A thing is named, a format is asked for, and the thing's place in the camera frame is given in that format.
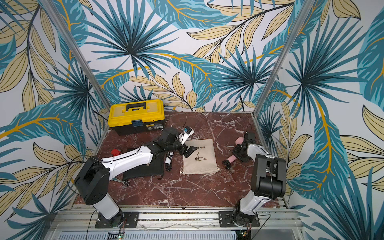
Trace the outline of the pink hair dryer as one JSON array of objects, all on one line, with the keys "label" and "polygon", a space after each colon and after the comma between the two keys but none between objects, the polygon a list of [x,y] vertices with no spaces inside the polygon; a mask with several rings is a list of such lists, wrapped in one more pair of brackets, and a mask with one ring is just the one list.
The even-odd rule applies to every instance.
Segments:
[{"label": "pink hair dryer", "polygon": [[248,160],[247,153],[245,150],[243,150],[243,142],[244,138],[239,137],[235,141],[235,148],[232,151],[232,155],[228,157],[226,160],[222,161],[222,164],[225,166],[227,170],[229,170],[232,166],[232,163],[235,160],[240,160],[241,162],[246,162]]}]

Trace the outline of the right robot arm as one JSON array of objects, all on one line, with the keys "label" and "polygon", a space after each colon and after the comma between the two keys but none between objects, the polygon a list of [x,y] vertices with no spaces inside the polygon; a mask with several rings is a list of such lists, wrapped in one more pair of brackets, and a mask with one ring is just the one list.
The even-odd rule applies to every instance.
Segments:
[{"label": "right robot arm", "polygon": [[254,163],[251,189],[234,207],[234,221],[244,225],[252,222],[257,210],[265,203],[285,195],[287,163],[257,144],[253,132],[245,132],[242,138],[236,140],[233,155],[241,162]]}]

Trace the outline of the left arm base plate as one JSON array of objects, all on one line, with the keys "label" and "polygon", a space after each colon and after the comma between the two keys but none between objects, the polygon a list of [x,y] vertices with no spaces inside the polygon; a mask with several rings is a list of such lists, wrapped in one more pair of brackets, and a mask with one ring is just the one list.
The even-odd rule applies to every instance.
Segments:
[{"label": "left arm base plate", "polygon": [[96,229],[135,229],[139,219],[139,212],[119,212],[110,220],[101,213],[98,214]]}]

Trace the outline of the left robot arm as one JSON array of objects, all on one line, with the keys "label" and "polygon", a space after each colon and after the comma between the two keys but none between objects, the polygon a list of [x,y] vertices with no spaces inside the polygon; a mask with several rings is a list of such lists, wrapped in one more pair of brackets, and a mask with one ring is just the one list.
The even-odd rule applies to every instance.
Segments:
[{"label": "left robot arm", "polygon": [[163,154],[179,152],[189,157],[197,149],[185,144],[193,134],[189,126],[181,132],[169,127],[163,129],[156,140],[130,152],[103,159],[89,157],[74,179],[75,187],[86,205],[93,206],[106,220],[120,217],[123,212],[108,193],[110,180],[135,167],[150,164]]}]

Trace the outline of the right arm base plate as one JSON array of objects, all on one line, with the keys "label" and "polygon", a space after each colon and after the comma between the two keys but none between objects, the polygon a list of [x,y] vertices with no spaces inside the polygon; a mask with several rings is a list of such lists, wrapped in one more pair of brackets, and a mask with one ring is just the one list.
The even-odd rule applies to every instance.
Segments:
[{"label": "right arm base plate", "polygon": [[234,213],[233,211],[220,211],[218,215],[221,228],[243,228],[248,226],[257,228],[260,226],[257,215],[247,215],[242,212]]}]

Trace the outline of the beige drawstring bag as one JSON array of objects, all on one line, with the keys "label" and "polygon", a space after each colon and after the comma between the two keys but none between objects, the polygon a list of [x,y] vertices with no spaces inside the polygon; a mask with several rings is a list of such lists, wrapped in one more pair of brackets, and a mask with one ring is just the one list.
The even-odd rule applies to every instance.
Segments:
[{"label": "beige drawstring bag", "polygon": [[212,139],[186,141],[188,147],[196,147],[188,158],[183,157],[184,175],[215,174],[219,171],[217,166],[214,144]]}]

